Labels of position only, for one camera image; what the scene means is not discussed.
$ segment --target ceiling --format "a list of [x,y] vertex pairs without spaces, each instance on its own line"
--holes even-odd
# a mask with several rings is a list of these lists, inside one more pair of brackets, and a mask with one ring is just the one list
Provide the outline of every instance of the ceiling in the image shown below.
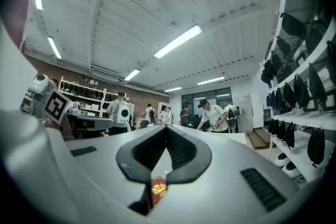
[[[27,54],[90,73],[98,66],[128,84],[164,91],[192,89],[224,74],[249,79],[265,56],[276,28],[280,0],[43,0],[30,1]],[[202,33],[161,59],[154,54],[198,24]],[[62,56],[55,60],[52,36]]]

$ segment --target brown wall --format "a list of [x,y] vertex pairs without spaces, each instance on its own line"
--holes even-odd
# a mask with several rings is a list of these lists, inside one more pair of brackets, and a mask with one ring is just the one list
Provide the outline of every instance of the brown wall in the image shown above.
[[[46,62],[37,60],[30,56],[26,56],[30,63],[37,69],[38,74],[45,74],[49,77],[49,79],[57,79],[60,83],[61,78],[64,77],[65,80],[70,82],[77,82],[80,85],[87,86],[87,82],[83,83],[81,80],[82,74],[50,65]],[[110,84],[104,81],[100,81],[98,79],[94,79],[99,81],[98,89],[103,90],[104,88],[107,89],[108,92],[118,93],[119,91],[127,93],[127,97],[130,98],[130,103],[134,104],[134,117],[135,118],[142,118],[142,114],[144,113],[145,109],[147,108],[148,103],[152,104],[154,108],[155,114],[157,114],[157,107],[159,102],[169,103],[169,98],[164,97],[161,95],[156,95],[153,93],[141,92],[137,90],[133,90],[130,88],[126,88],[123,86],[118,86],[114,84]]]

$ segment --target white box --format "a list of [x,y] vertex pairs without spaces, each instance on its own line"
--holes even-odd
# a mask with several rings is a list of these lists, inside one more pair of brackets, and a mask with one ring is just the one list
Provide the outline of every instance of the white box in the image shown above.
[[98,104],[92,104],[92,109],[99,110],[99,105]]

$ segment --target white shirt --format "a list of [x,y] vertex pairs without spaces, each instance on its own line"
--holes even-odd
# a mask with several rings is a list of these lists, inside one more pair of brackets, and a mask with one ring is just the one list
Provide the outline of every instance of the white shirt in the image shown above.
[[[222,116],[224,115],[224,110],[216,104],[211,104],[210,111],[204,110],[201,122],[210,121],[210,124],[212,124],[216,119],[220,120]],[[228,125],[226,121],[224,121],[221,125],[219,125],[219,128],[212,130],[212,132],[221,132],[228,129]]]
[[149,112],[151,111],[151,110],[153,110],[153,108],[150,106],[150,107],[148,107],[148,108],[146,108],[146,120],[147,121],[151,121],[151,119],[150,119],[150,117],[149,117]]
[[168,110],[165,112],[164,110],[162,111],[162,123],[164,124],[172,124],[172,112]]
[[[120,108],[121,106],[124,106],[124,105],[127,106],[128,108],[130,108],[128,103],[125,102],[125,101],[119,101],[119,100],[118,101],[117,100],[112,101],[109,104],[108,108],[106,109],[106,113],[108,113],[110,115],[109,118],[114,120],[114,115],[116,115],[117,109]],[[113,124],[114,127],[127,127],[127,123],[122,123],[122,124],[119,123],[118,124],[116,122],[116,120],[114,120],[114,124]]]
[[232,109],[232,111],[235,113],[235,120],[237,119],[237,108],[235,105],[232,105],[232,104],[228,104],[225,109],[224,109],[224,112],[226,113],[226,115],[229,115],[229,109]]

